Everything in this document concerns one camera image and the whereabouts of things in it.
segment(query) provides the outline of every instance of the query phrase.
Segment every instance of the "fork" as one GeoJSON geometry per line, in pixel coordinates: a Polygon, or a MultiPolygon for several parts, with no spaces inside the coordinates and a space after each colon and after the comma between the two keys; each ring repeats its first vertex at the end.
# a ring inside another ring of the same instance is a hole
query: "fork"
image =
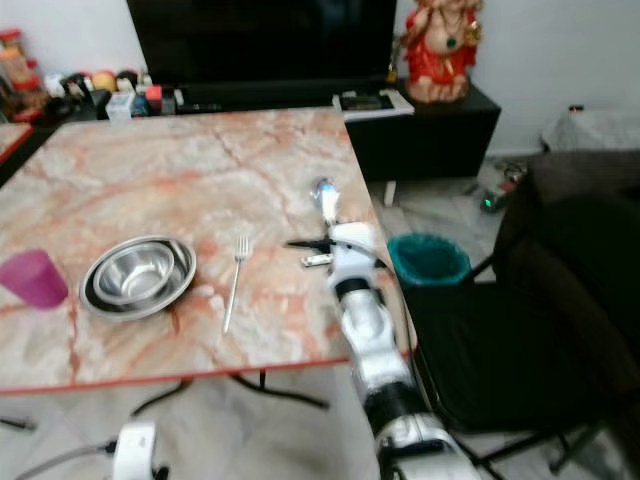
{"type": "Polygon", "coordinates": [[[231,287],[231,295],[229,296],[229,305],[227,305],[227,311],[224,314],[224,324],[222,326],[222,334],[226,335],[229,331],[229,323],[231,322],[231,313],[233,312],[233,302],[236,299],[236,287],[238,286],[238,275],[240,274],[240,265],[249,258],[251,255],[251,246],[249,245],[249,237],[246,235],[238,238],[236,244],[236,274],[233,277],[233,286],[231,287]]]}

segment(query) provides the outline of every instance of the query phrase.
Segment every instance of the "pink marble surface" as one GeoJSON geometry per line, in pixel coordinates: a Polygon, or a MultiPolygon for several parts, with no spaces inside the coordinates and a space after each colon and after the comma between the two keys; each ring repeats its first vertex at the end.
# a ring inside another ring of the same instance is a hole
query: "pink marble surface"
{"type": "MultiPolygon", "coordinates": [[[[344,124],[331,110],[59,130],[0,190],[0,261],[44,248],[72,293],[60,307],[37,311],[0,291],[0,391],[344,360],[324,269],[303,270],[298,260],[306,252],[282,247],[323,232],[309,201],[319,176],[332,177],[342,190],[344,218],[377,225],[344,124]],[[109,247],[146,234],[194,246],[193,288],[143,321],[113,324],[90,314],[77,292],[91,263],[109,247]],[[241,234],[252,239],[254,254],[241,273],[230,333],[223,337],[233,248],[241,234]]],[[[391,282],[384,285],[400,329],[391,282]]]]}
{"type": "Polygon", "coordinates": [[[0,125],[0,158],[29,129],[31,129],[31,125],[28,123],[6,123],[0,125]]]}

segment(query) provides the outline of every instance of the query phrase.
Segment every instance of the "red table edge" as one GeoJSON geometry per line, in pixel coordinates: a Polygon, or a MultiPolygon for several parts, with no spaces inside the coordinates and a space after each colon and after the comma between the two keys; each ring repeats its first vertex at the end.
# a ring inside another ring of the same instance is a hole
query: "red table edge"
{"type": "Polygon", "coordinates": [[[18,137],[18,139],[13,142],[9,147],[2,153],[0,153],[0,165],[2,165],[5,161],[9,159],[11,155],[15,153],[15,151],[20,148],[20,146],[27,141],[27,138],[31,136],[34,128],[29,126],[28,130],[24,132],[22,135],[18,137]]]}
{"type": "MultiPolygon", "coordinates": [[[[415,351],[416,346],[412,346],[412,352],[415,351]]],[[[409,352],[402,353],[402,356],[407,358],[409,357],[409,352]]],[[[145,377],[145,378],[131,378],[131,379],[122,379],[122,380],[110,380],[106,382],[96,382],[96,383],[77,383],[73,385],[64,385],[64,386],[52,386],[52,387],[19,387],[19,388],[9,388],[3,389],[0,387],[0,397],[2,396],[18,396],[18,395],[38,395],[42,393],[70,393],[70,392],[81,392],[86,390],[96,390],[98,388],[109,388],[109,387],[136,387],[141,385],[151,385],[151,384],[160,384],[160,383],[169,383],[169,382],[181,382],[183,380],[199,380],[205,378],[216,378],[216,377],[224,377],[231,375],[243,375],[247,373],[259,373],[262,371],[270,371],[270,372],[283,372],[288,370],[303,370],[306,368],[317,368],[317,367],[332,367],[335,365],[346,365],[351,362],[349,357],[342,357],[332,360],[318,360],[311,361],[306,363],[295,363],[295,364],[275,364],[275,365],[264,365],[260,367],[250,367],[250,368],[229,368],[216,370],[213,372],[201,372],[201,373],[185,373],[185,374],[175,374],[175,375],[164,375],[159,377],[145,377]]]]}

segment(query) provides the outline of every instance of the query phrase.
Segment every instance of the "white wall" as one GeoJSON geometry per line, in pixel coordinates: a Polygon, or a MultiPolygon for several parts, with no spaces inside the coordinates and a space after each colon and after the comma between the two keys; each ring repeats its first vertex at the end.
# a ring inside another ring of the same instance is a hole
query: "white wall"
{"type": "MultiPolygon", "coordinates": [[[[401,32],[415,3],[398,1],[401,32]]],[[[640,108],[639,19],[639,0],[486,0],[473,81],[503,108],[492,152],[536,150],[572,103],[640,108]]],[[[45,72],[144,65],[125,0],[0,0],[8,26],[45,72]]]]}

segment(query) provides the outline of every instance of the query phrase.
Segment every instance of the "floor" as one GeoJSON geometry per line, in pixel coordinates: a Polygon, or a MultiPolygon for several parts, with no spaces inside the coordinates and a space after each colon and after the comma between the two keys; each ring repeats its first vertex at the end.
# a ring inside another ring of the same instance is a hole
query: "floor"
{"type": "MultiPolygon", "coordinates": [[[[481,182],[495,172],[483,168],[481,182]]],[[[500,214],[478,208],[472,181],[401,183],[396,204],[386,208],[384,186],[370,185],[388,234],[429,231],[456,241],[479,262],[492,248],[500,214]]],[[[157,423],[156,464],[168,464],[171,479],[375,480],[373,440],[358,405],[346,366],[269,374],[270,386],[287,387],[329,400],[329,412],[256,395],[228,379],[201,380],[187,391],[151,407],[141,419],[157,423]]],[[[3,415],[29,416],[34,433],[0,428],[0,479],[14,479],[47,459],[116,435],[129,412],[167,385],[114,388],[49,396],[0,398],[3,415]]],[[[512,437],[466,437],[478,451],[512,437]]],[[[631,480],[608,433],[601,434],[559,477],[547,462],[560,452],[555,442],[500,462],[510,480],[631,480]]],[[[82,457],[37,478],[109,478],[110,460],[82,457]]]]}

